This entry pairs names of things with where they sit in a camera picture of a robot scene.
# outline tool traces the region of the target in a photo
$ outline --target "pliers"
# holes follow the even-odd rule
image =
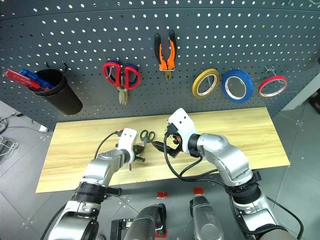
[[[175,70],[175,59],[177,55],[176,35],[173,30],[169,31],[169,41],[170,41],[171,50],[170,50],[170,56],[166,62],[162,55],[161,36],[159,33],[156,33],[154,35],[155,57],[159,62],[159,70],[163,71],[164,78],[167,82],[171,79],[172,72]]]

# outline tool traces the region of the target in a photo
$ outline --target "wooden board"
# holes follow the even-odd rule
[[[196,112],[189,115],[200,134],[226,136],[232,145],[244,152],[252,169],[290,164],[265,107]],[[156,141],[163,142],[168,117],[169,115],[156,115],[57,123],[36,192],[75,189],[99,143],[115,130],[131,128],[140,133],[147,129],[156,133]],[[118,140],[117,136],[111,137],[100,151],[114,149]],[[168,145],[175,146],[171,142],[172,138],[168,138]],[[141,144],[141,141],[138,139],[136,144]],[[113,175],[110,185],[175,177],[165,162],[164,154],[151,143],[146,145],[141,156],[146,158],[146,162],[133,162],[132,171],[129,171],[127,165],[124,166]],[[181,152],[170,160],[176,171],[180,172],[196,159]],[[185,175],[198,175],[211,169],[214,166],[203,160]]]

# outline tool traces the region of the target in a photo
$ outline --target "scissors on table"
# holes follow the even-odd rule
[[[156,137],[154,131],[143,130],[140,133],[140,140],[142,142],[142,146],[145,147],[148,143],[151,143]]]
[[[113,68],[116,69],[115,75],[112,73]],[[141,75],[138,67],[135,65],[125,64],[123,68],[124,74],[121,71],[122,66],[120,62],[110,60],[103,65],[102,71],[106,79],[118,89],[119,103],[122,105],[127,105],[128,90],[135,89],[140,85]]]

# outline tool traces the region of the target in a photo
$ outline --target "dark gray pegboard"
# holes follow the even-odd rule
[[[1,3],[0,67],[38,71],[69,66],[65,74],[83,102],[83,110],[63,115],[48,102],[5,79],[1,100],[53,129],[57,122],[267,106],[279,112],[319,72],[320,8],[308,0],[292,1],[5,1]],[[169,83],[158,71],[153,38],[162,36],[168,57],[169,29],[177,37],[176,71]],[[108,59],[139,66],[142,84],[129,91],[127,106],[102,74]],[[270,99],[258,85],[272,73],[289,80],[284,93]],[[254,83],[245,104],[226,99],[219,86],[196,99],[192,84],[201,69],[221,77],[230,67],[247,72]]]

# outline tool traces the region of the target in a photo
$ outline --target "tool holder cup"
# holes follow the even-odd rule
[[[48,68],[37,71],[36,74],[55,87],[48,91],[32,91],[35,95],[44,98],[66,115],[74,115],[81,111],[83,104],[61,71]]]

